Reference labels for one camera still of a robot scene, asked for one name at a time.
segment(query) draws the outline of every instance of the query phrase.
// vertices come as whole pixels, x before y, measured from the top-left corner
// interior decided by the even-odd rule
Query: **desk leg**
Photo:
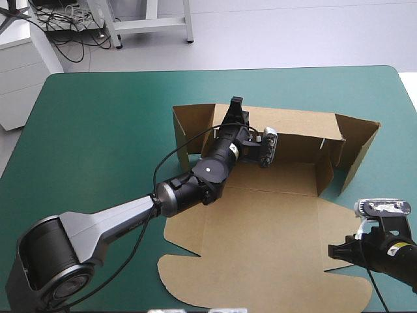
[[[191,10],[190,10],[190,0],[183,0],[184,2],[184,15],[185,15],[185,24],[187,29],[187,42],[192,44],[194,42],[193,36],[193,26],[191,23]]]
[[[106,22],[107,29],[109,30],[109,34],[111,37],[111,41],[116,48],[121,48],[122,44],[120,42],[119,36],[115,30],[115,18],[111,11],[110,3],[108,0],[97,0],[100,4],[100,8],[103,12],[104,21]]]

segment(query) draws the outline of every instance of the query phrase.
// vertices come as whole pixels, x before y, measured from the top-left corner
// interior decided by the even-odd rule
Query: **wire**
[[[159,168],[162,166],[162,164],[174,153],[176,153],[178,150],[181,150],[183,147],[185,147],[186,145],[188,145],[190,142],[192,142],[193,140],[197,139],[198,137],[204,135],[206,132],[209,132],[210,130],[213,130],[215,128],[221,127],[221,126],[242,126],[242,127],[246,127],[248,129],[253,130],[257,135],[259,134],[259,132],[248,125],[245,124],[240,124],[240,123],[225,123],[225,124],[219,124],[219,125],[214,125],[211,126],[210,128],[204,130],[203,132],[200,132],[199,134],[195,135],[193,138],[191,138],[190,140],[188,140],[186,143],[182,144],[181,146],[179,146],[178,148],[176,148],[175,150],[172,150],[170,153],[168,153],[165,158],[162,159],[162,161],[155,167],[155,171],[154,171],[154,177],[153,177],[153,185],[154,185],[154,195],[156,196],[156,173],[158,172]]]
[[[384,301],[384,298],[382,297],[382,295],[381,295],[381,293],[380,293],[380,291],[378,289],[377,283],[375,282],[375,279],[373,279],[373,275],[372,275],[371,271],[369,270],[369,264],[368,264],[368,262],[367,262],[367,260],[365,258],[365,254],[364,254],[363,240],[359,240],[359,249],[360,249],[360,253],[362,255],[362,259],[364,260],[364,263],[365,263],[365,268],[366,268],[367,274],[368,274],[369,278],[371,279],[371,282],[372,282],[373,287],[374,287],[374,289],[375,289],[375,291],[376,291],[376,293],[378,295],[378,298],[381,301],[382,306],[385,309],[385,312],[386,313],[390,313],[388,307],[386,306],[386,303]]]
[[[73,63],[80,63],[80,62],[82,62],[83,61],[83,59],[84,59],[84,47],[83,47],[83,49],[82,49],[82,55],[81,55],[81,58],[79,59],[79,60],[73,60],[73,59],[70,59],[69,57],[67,57],[66,55],[65,55],[65,53],[63,53],[62,51],[61,51],[61,49],[59,49],[59,44],[57,44],[50,36],[49,36],[49,34],[47,34],[47,32],[45,32],[42,28],[41,28],[41,26],[39,26],[38,24],[36,24],[35,22],[33,22],[33,21],[31,21],[31,20],[28,20],[27,18],[22,18],[22,17],[20,17],[20,16],[17,16],[17,15],[15,15],[15,14],[13,14],[13,13],[9,13],[9,12],[5,12],[5,14],[7,14],[7,15],[9,15],[9,16],[14,16],[15,18],[18,18],[18,19],[20,19],[20,20],[25,20],[25,21],[28,21],[29,23],[31,23],[31,24],[33,24],[33,25],[35,25],[37,28],[39,28],[42,32],[44,32],[45,33],[45,35],[52,41],[52,44],[57,48],[57,50],[58,50],[58,52],[65,58],[65,59],[67,59],[68,61],[70,61],[70,62],[73,62]]]
[[[73,5],[68,5],[64,8],[62,2],[60,2],[61,6],[64,8],[65,13],[57,13],[54,12],[57,8],[56,6],[50,11],[45,11],[42,7],[37,7],[33,4],[32,0],[29,0],[29,4],[36,10],[35,15],[37,16],[38,20],[42,22],[46,26],[46,31],[43,30],[39,24],[20,16],[16,16],[13,13],[7,12],[8,15],[14,16],[16,18],[19,18],[21,20],[26,20],[29,23],[37,26],[42,32],[45,33],[47,38],[50,40],[50,42],[55,46],[55,48],[58,50],[58,52],[68,61],[72,63],[80,63],[84,59],[85,50],[84,46],[98,46],[99,48],[102,48],[104,50],[109,50],[111,48],[111,42],[110,42],[110,35],[106,35],[105,39],[101,42],[97,41],[92,34],[92,30],[89,29],[90,24],[95,23],[97,25],[97,28],[100,28],[97,21],[94,19],[91,11],[85,10],[83,8],[74,7]],[[71,8],[71,15],[66,14],[68,11],[68,7]],[[65,29],[62,25],[59,23],[67,23],[69,25],[70,29]],[[67,30],[70,31],[70,36],[64,39],[57,38],[53,36],[50,31],[56,31],[56,30]],[[93,40],[93,44],[84,42],[82,37],[79,38],[79,40],[76,40],[73,33],[80,34],[82,31],[86,31],[86,33],[90,36],[90,38]],[[63,44],[67,44],[69,42],[76,42],[78,44],[81,44],[81,57],[79,59],[71,59],[69,58],[63,51],[60,49],[59,46],[62,46]]]

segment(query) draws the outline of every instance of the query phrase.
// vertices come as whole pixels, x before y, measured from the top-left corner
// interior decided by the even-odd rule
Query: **flattened cardboard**
[[[198,107],[174,108],[177,146],[220,124],[227,109],[206,104],[201,113]],[[222,199],[168,219],[165,238],[201,257],[163,256],[162,282],[196,306],[361,312],[371,296],[369,282],[324,272],[350,265],[329,258],[328,245],[354,233],[360,221],[317,195],[333,179],[334,167],[350,169],[349,183],[379,124],[334,113],[244,109],[251,126],[279,132],[275,161],[268,169],[238,163]],[[183,168],[189,167],[188,153],[204,155],[212,140],[209,134],[179,151]]]
[[[369,282],[323,272],[326,239],[319,231],[317,200],[226,187],[216,205],[169,219],[165,238],[189,250],[196,246],[201,257],[163,256],[162,282],[174,297],[195,306],[361,312],[371,297]],[[201,245],[189,240],[201,233]]]

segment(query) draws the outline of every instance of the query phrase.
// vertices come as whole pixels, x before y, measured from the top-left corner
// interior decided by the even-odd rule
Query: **black cable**
[[[41,28],[41,26],[39,26],[38,24],[36,24],[35,22],[32,22],[31,20],[29,20],[29,19],[27,19],[27,18],[22,18],[22,17],[20,17],[20,16],[17,16],[17,15],[15,15],[15,14],[13,14],[13,13],[9,13],[9,12],[5,12],[5,14],[7,14],[7,15],[9,15],[9,16],[14,16],[15,18],[17,18],[17,19],[20,19],[20,20],[25,20],[25,21],[28,21],[29,23],[31,23],[31,24],[33,24],[33,25],[35,25],[37,28],[39,28],[42,32],[44,32],[44,34],[48,37],[48,38],[50,38],[50,36],[49,36],[49,34],[47,33],[47,32],[45,32],[42,28]],[[73,63],[80,63],[80,62],[82,62],[83,61],[83,59],[84,59],[84,47],[83,47],[83,51],[82,51],[82,56],[81,56],[81,59],[80,60],[72,60],[72,59],[70,59],[69,57],[67,57],[62,51],[61,51],[61,49],[59,49],[59,45],[58,44],[56,44],[55,43],[55,41],[53,41],[53,40],[51,40],[52,41],[52,44],[57,48],[57,50],[58,50],[58,52],[65,58],[65,59],[67,59],[68,61],[70,61],[70,62],[73,62]]]
[[[378,295],[379,301],[382,303],[382,306],[384,307],[385,312],[386,313],[390,313],[388,307],[386,306],[386,303],[384,301],[384,298],[382,297],[382,295],[381,295],[381,293],[380,293],[380,291],[378,289],[377,283],[375,282],[375,279],[373,279],[373,275],[372,275],[371,271],[369,270],[369,264],[368,264],[368,262],[367,262],[367,260],[365,258],[365,254],[364,254],[363,240],[361,240],[361,239],[359,240],[359,250],[360,250],[360,253],[362,255],[362,259],[364,260],[367,274],[368,274],[369,278],[371,279],[371,282],[373,284],[373,287],[374,287],[374,289],[375,289],[375,291],[376,291],[376,293]]]
[[[87,31],[87,33],[89,34],[89,36],[91,37],[91,39],[94,41],[94,44],[89,44],[86,43],[82,40],[82,38],[80,39],[81,41],[78,41],[76,39],[74,39],[74,37],[71,35],[70,38],[67,38],[65,40],[59,40],[56,37],[53,37],[52,34],[49,36],[49,39],[51,41],[54,41],[54,44],[60,46],[62,44],[68,43],[68,42],[76,42],[78,44],[82,45],[82,48],[84,48],[83,46],[99,46],[100,48],[104,49],[104,50],[109,50],[111,48],[111,42],[109,41],[109,46],[103,46],[108,40],[110,40],[110,35],[106,34],[106,32],[104,31],[104,34],[106,35],[106,38],[102,41],[102,42],[98,42],[95,38],[94,35],[91,33],[91,29],[89,29],[84,23],[81,23],[80,21],[76,21],[73,18],[66,16],[64,14],[60,14],[57,12],[54,12],[54,10],[57,8],[56,6],[53,8],[53,10],[51,12],[46,12],[43,10],[43,8],[39,8],[36,7],[34,5],[34,3],[32,2],[32,0],[29,0],[29,4],[36,10],[36,15],[37,16],[47,16],[47,20],[40,20],[41,22],[43,22],[46,25],[46,29],[47,31],[49,31],[50,29],[56,31],[57,29],[54,28],[54,26],[52,26],[51,24],[55,24],[58,28],[62,29],[62,30],[67,30],[64,27],[62,27],[61,25],[59,25],[58,23],[53,22],[52,20],[58,21],[58,22],[65,22],[67,24],[69,24],[70,29],[69,31],[72,33],[78,33],[80,34],[83,30],[79,30],[77,27],[77,23],[82,24],[84,30]],[[94,19],[93,15],[91,15],[91,18],[93,19],[93,22],[97,25],[98,28],[100,28],[99,24],[97,23],[97,21]]]

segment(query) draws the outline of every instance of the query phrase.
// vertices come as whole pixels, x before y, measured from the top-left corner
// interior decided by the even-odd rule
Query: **green table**
[[[337,173],[323,197],[347,207],[358,198],[399,197],[417,207],[416,112],[393,68],[56,74],[45,83],[0,179],[0,309],[9,309],[3,285],[24,230],[48,215],[92,213],[150,192],[153,168],[175,147],[171,107],[228,103],[233,95],[252,106],[380,121],[382,128],[349,188],[338,196],[344,173]],[[159,179],[179,172],[171,158]],[[409,220],[417,232],[417,213]],[[172,297],[158,276],[160,256],[187,253],[164,240],[164,224],[163,218],[153,220],[128,268],[75,310],[191,309]],[[137,231],[111,246],[95,285],[123,261],[136,237]],[[338,272],[366,276],[359,267]],[[375,276],[391,310],[417,310],[411,288]],[[375,295],[367,310],[382,310]]]

